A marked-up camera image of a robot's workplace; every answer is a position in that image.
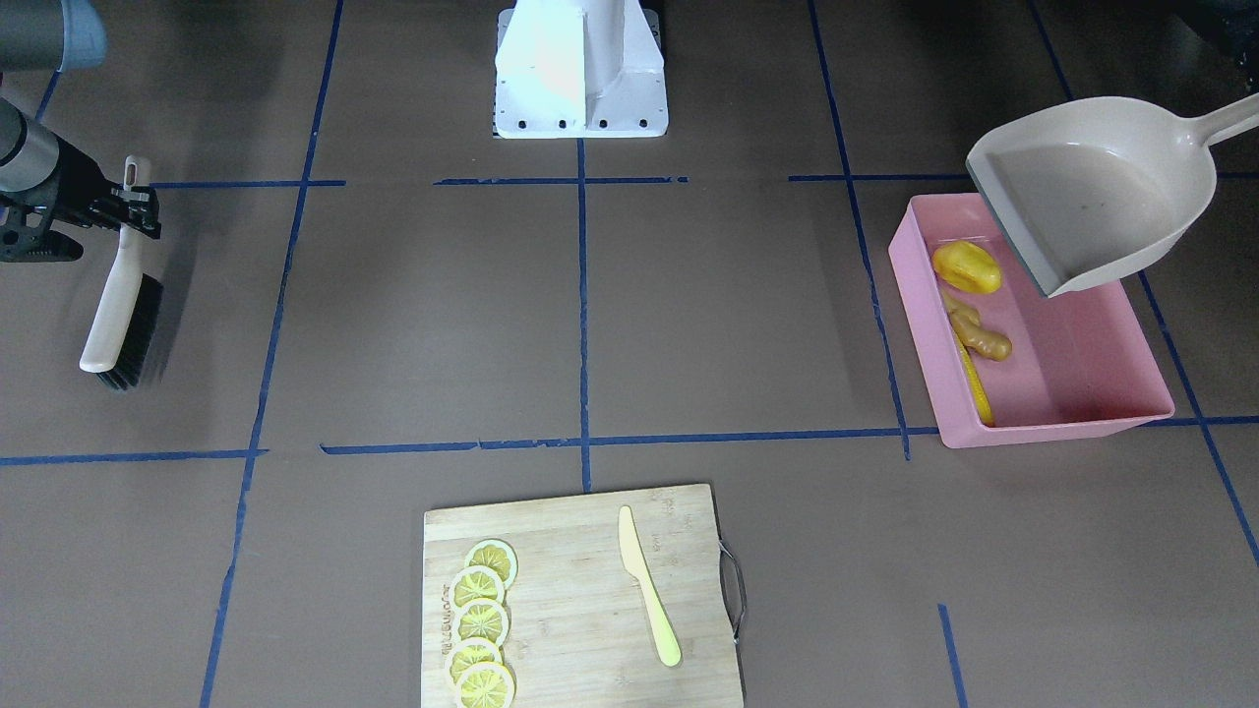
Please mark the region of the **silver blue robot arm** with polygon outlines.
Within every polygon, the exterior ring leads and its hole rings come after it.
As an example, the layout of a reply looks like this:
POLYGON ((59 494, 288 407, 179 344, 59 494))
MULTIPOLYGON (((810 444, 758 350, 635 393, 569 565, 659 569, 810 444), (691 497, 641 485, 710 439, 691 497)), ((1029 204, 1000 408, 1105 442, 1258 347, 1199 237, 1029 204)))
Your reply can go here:
POLYGON ((135 160, 122 178, 47 126, 65 76, 98 68, 110 49, 94 1, 3 3, 3 248, 62 256, 62 226, 161 236, 160 203, 135 160))

